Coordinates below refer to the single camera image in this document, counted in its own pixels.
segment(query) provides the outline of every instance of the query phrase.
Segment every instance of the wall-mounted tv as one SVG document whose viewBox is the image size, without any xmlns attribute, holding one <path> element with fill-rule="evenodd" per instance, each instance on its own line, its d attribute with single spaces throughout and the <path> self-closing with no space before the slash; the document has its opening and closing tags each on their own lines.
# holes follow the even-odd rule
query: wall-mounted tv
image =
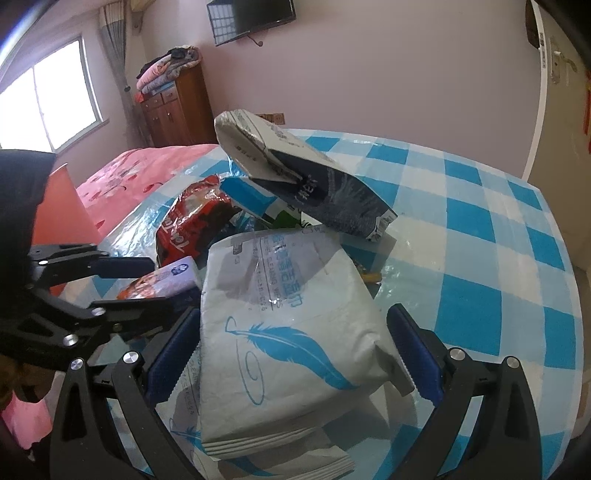
<svg viewBox="0 0 591 480">
<path fill-rule="evenodd" d="M 217 46 L 296 19 L 293 0 L 214 0 L 207 12 Z"/>
</svg>

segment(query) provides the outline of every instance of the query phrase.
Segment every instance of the black cloth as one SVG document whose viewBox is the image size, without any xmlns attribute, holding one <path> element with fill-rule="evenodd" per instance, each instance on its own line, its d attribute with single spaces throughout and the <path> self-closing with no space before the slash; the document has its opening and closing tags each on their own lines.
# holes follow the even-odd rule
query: black cloth
<svg viewBox="0 0 591 480">
<path fill-rule="evenodd" d="M 154 60 L 150 60 L 147 64 L 145 64 L 141 68 L 141 70 L 139 71 L 139 75 L 136 78 L 139 80 L 141 78 L 141 76 L 146 72 L 146 70 L 148 70 L 152 65 L 154 65 L 154 63 L 156 63 L 160 59 L 163 59 L 166 55 L 170 55 L 173 59 L 176 59 L 176 60 L 180 60 L 180 59 L 185 58 L 185 56 L 187 55 L 187 50 L 188 50 L 187 48 L 181 48 L 181 47 L 171 48 L 168 52 L 166 52 L 161 57 L 157 57 Z"/>
</svg>

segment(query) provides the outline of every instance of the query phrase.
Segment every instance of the drawer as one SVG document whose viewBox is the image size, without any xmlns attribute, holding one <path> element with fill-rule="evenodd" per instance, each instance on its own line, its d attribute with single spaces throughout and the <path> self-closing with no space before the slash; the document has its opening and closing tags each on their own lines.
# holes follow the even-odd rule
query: drawer
<svg viewBox="0 0 591 480">
<path fill-rule="evenodd" d="M 164 99 L 164 103 L 176 100 L 178 98 L 177 88 L 175 86 L 167 88 L 165 91 L 162 92 L 162 98 Z"/>
<path fill-rule="evenodd" d="M 142 102 L 142 109 L 144 111 L 149 111 L 149 110 L 153 110 L 156 107 L 159 107 L 162 104 L 163 104 L 162 96 L 159 93 L 157 93 L 156 95 L 149 98 L 145 102 Z"/>
</svg>

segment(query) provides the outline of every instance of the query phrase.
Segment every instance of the curtain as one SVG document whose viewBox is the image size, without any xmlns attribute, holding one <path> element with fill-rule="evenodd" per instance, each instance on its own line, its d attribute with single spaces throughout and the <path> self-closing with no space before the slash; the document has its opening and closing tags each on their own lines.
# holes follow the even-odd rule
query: curtain
<svg viewBox="0 0 591 480">
<path fill-rule="evenodd" d="M 130 93 L 125 77 L 125 51 L 127 47 L 126 5 L 125 1 L 114 2 L 99 8 L 100 38 L 115 76 L 115 83 L 121 96 L 125 118 L 126 136 L 135 147 L 148 147 L 150 134 L 144 116 Z"/>
</svg>

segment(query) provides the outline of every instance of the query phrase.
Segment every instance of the pink bedsheet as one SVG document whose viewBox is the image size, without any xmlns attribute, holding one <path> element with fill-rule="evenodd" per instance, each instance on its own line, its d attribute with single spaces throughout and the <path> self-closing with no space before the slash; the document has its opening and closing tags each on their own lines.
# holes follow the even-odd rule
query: pink bedsheet
<svg viewBox="0 0 591 480">
<path fill-rule="evenodd" d="M 76 191 L 102 238 L 151 192 L 217 145 L 140 148 L 124 152 Z"/>
</svg>

